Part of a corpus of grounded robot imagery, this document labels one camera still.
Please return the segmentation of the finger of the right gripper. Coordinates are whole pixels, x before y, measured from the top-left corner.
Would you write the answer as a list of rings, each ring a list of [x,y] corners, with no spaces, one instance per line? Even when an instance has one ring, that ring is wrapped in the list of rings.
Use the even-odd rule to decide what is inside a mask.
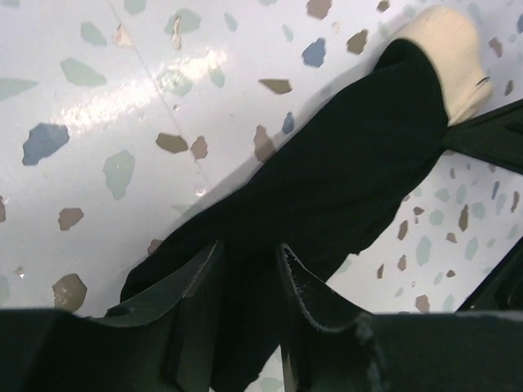
[[[522,100],[452,126],[443,147],[518,174],[523,169]]]

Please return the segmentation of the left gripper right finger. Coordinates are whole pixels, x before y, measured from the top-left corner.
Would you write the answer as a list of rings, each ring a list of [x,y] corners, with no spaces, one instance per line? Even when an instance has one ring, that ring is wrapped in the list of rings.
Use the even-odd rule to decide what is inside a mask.
[[[371,314],[282,245],[288,391],[519,391],[522,311]]]

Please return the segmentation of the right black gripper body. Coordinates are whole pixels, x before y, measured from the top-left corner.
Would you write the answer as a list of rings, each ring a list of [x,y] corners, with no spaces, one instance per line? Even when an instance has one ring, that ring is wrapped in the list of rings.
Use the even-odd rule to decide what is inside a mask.
[[[522,311],[523,242],[519,240],[459,310]]]

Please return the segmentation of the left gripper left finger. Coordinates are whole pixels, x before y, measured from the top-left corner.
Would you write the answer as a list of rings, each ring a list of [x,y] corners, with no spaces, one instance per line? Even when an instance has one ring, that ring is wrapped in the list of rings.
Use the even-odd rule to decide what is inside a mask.
[[[4,391],[206,391],[223,283],[213,243],[102,318],[1,313]]]

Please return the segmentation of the black underwear beige waistband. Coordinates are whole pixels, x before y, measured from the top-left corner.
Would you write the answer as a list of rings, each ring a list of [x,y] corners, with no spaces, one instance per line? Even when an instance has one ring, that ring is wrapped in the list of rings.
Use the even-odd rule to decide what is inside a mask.
[[[368,248],[443,153],[447,129],[488,101],[475,25],[434,6],[392,38],[373,71],[335,95],[234,193],[188,220],[127,276],[127,300],[224,244],[211,387],[243,391],[279,345],[276,247],[329,279]]]

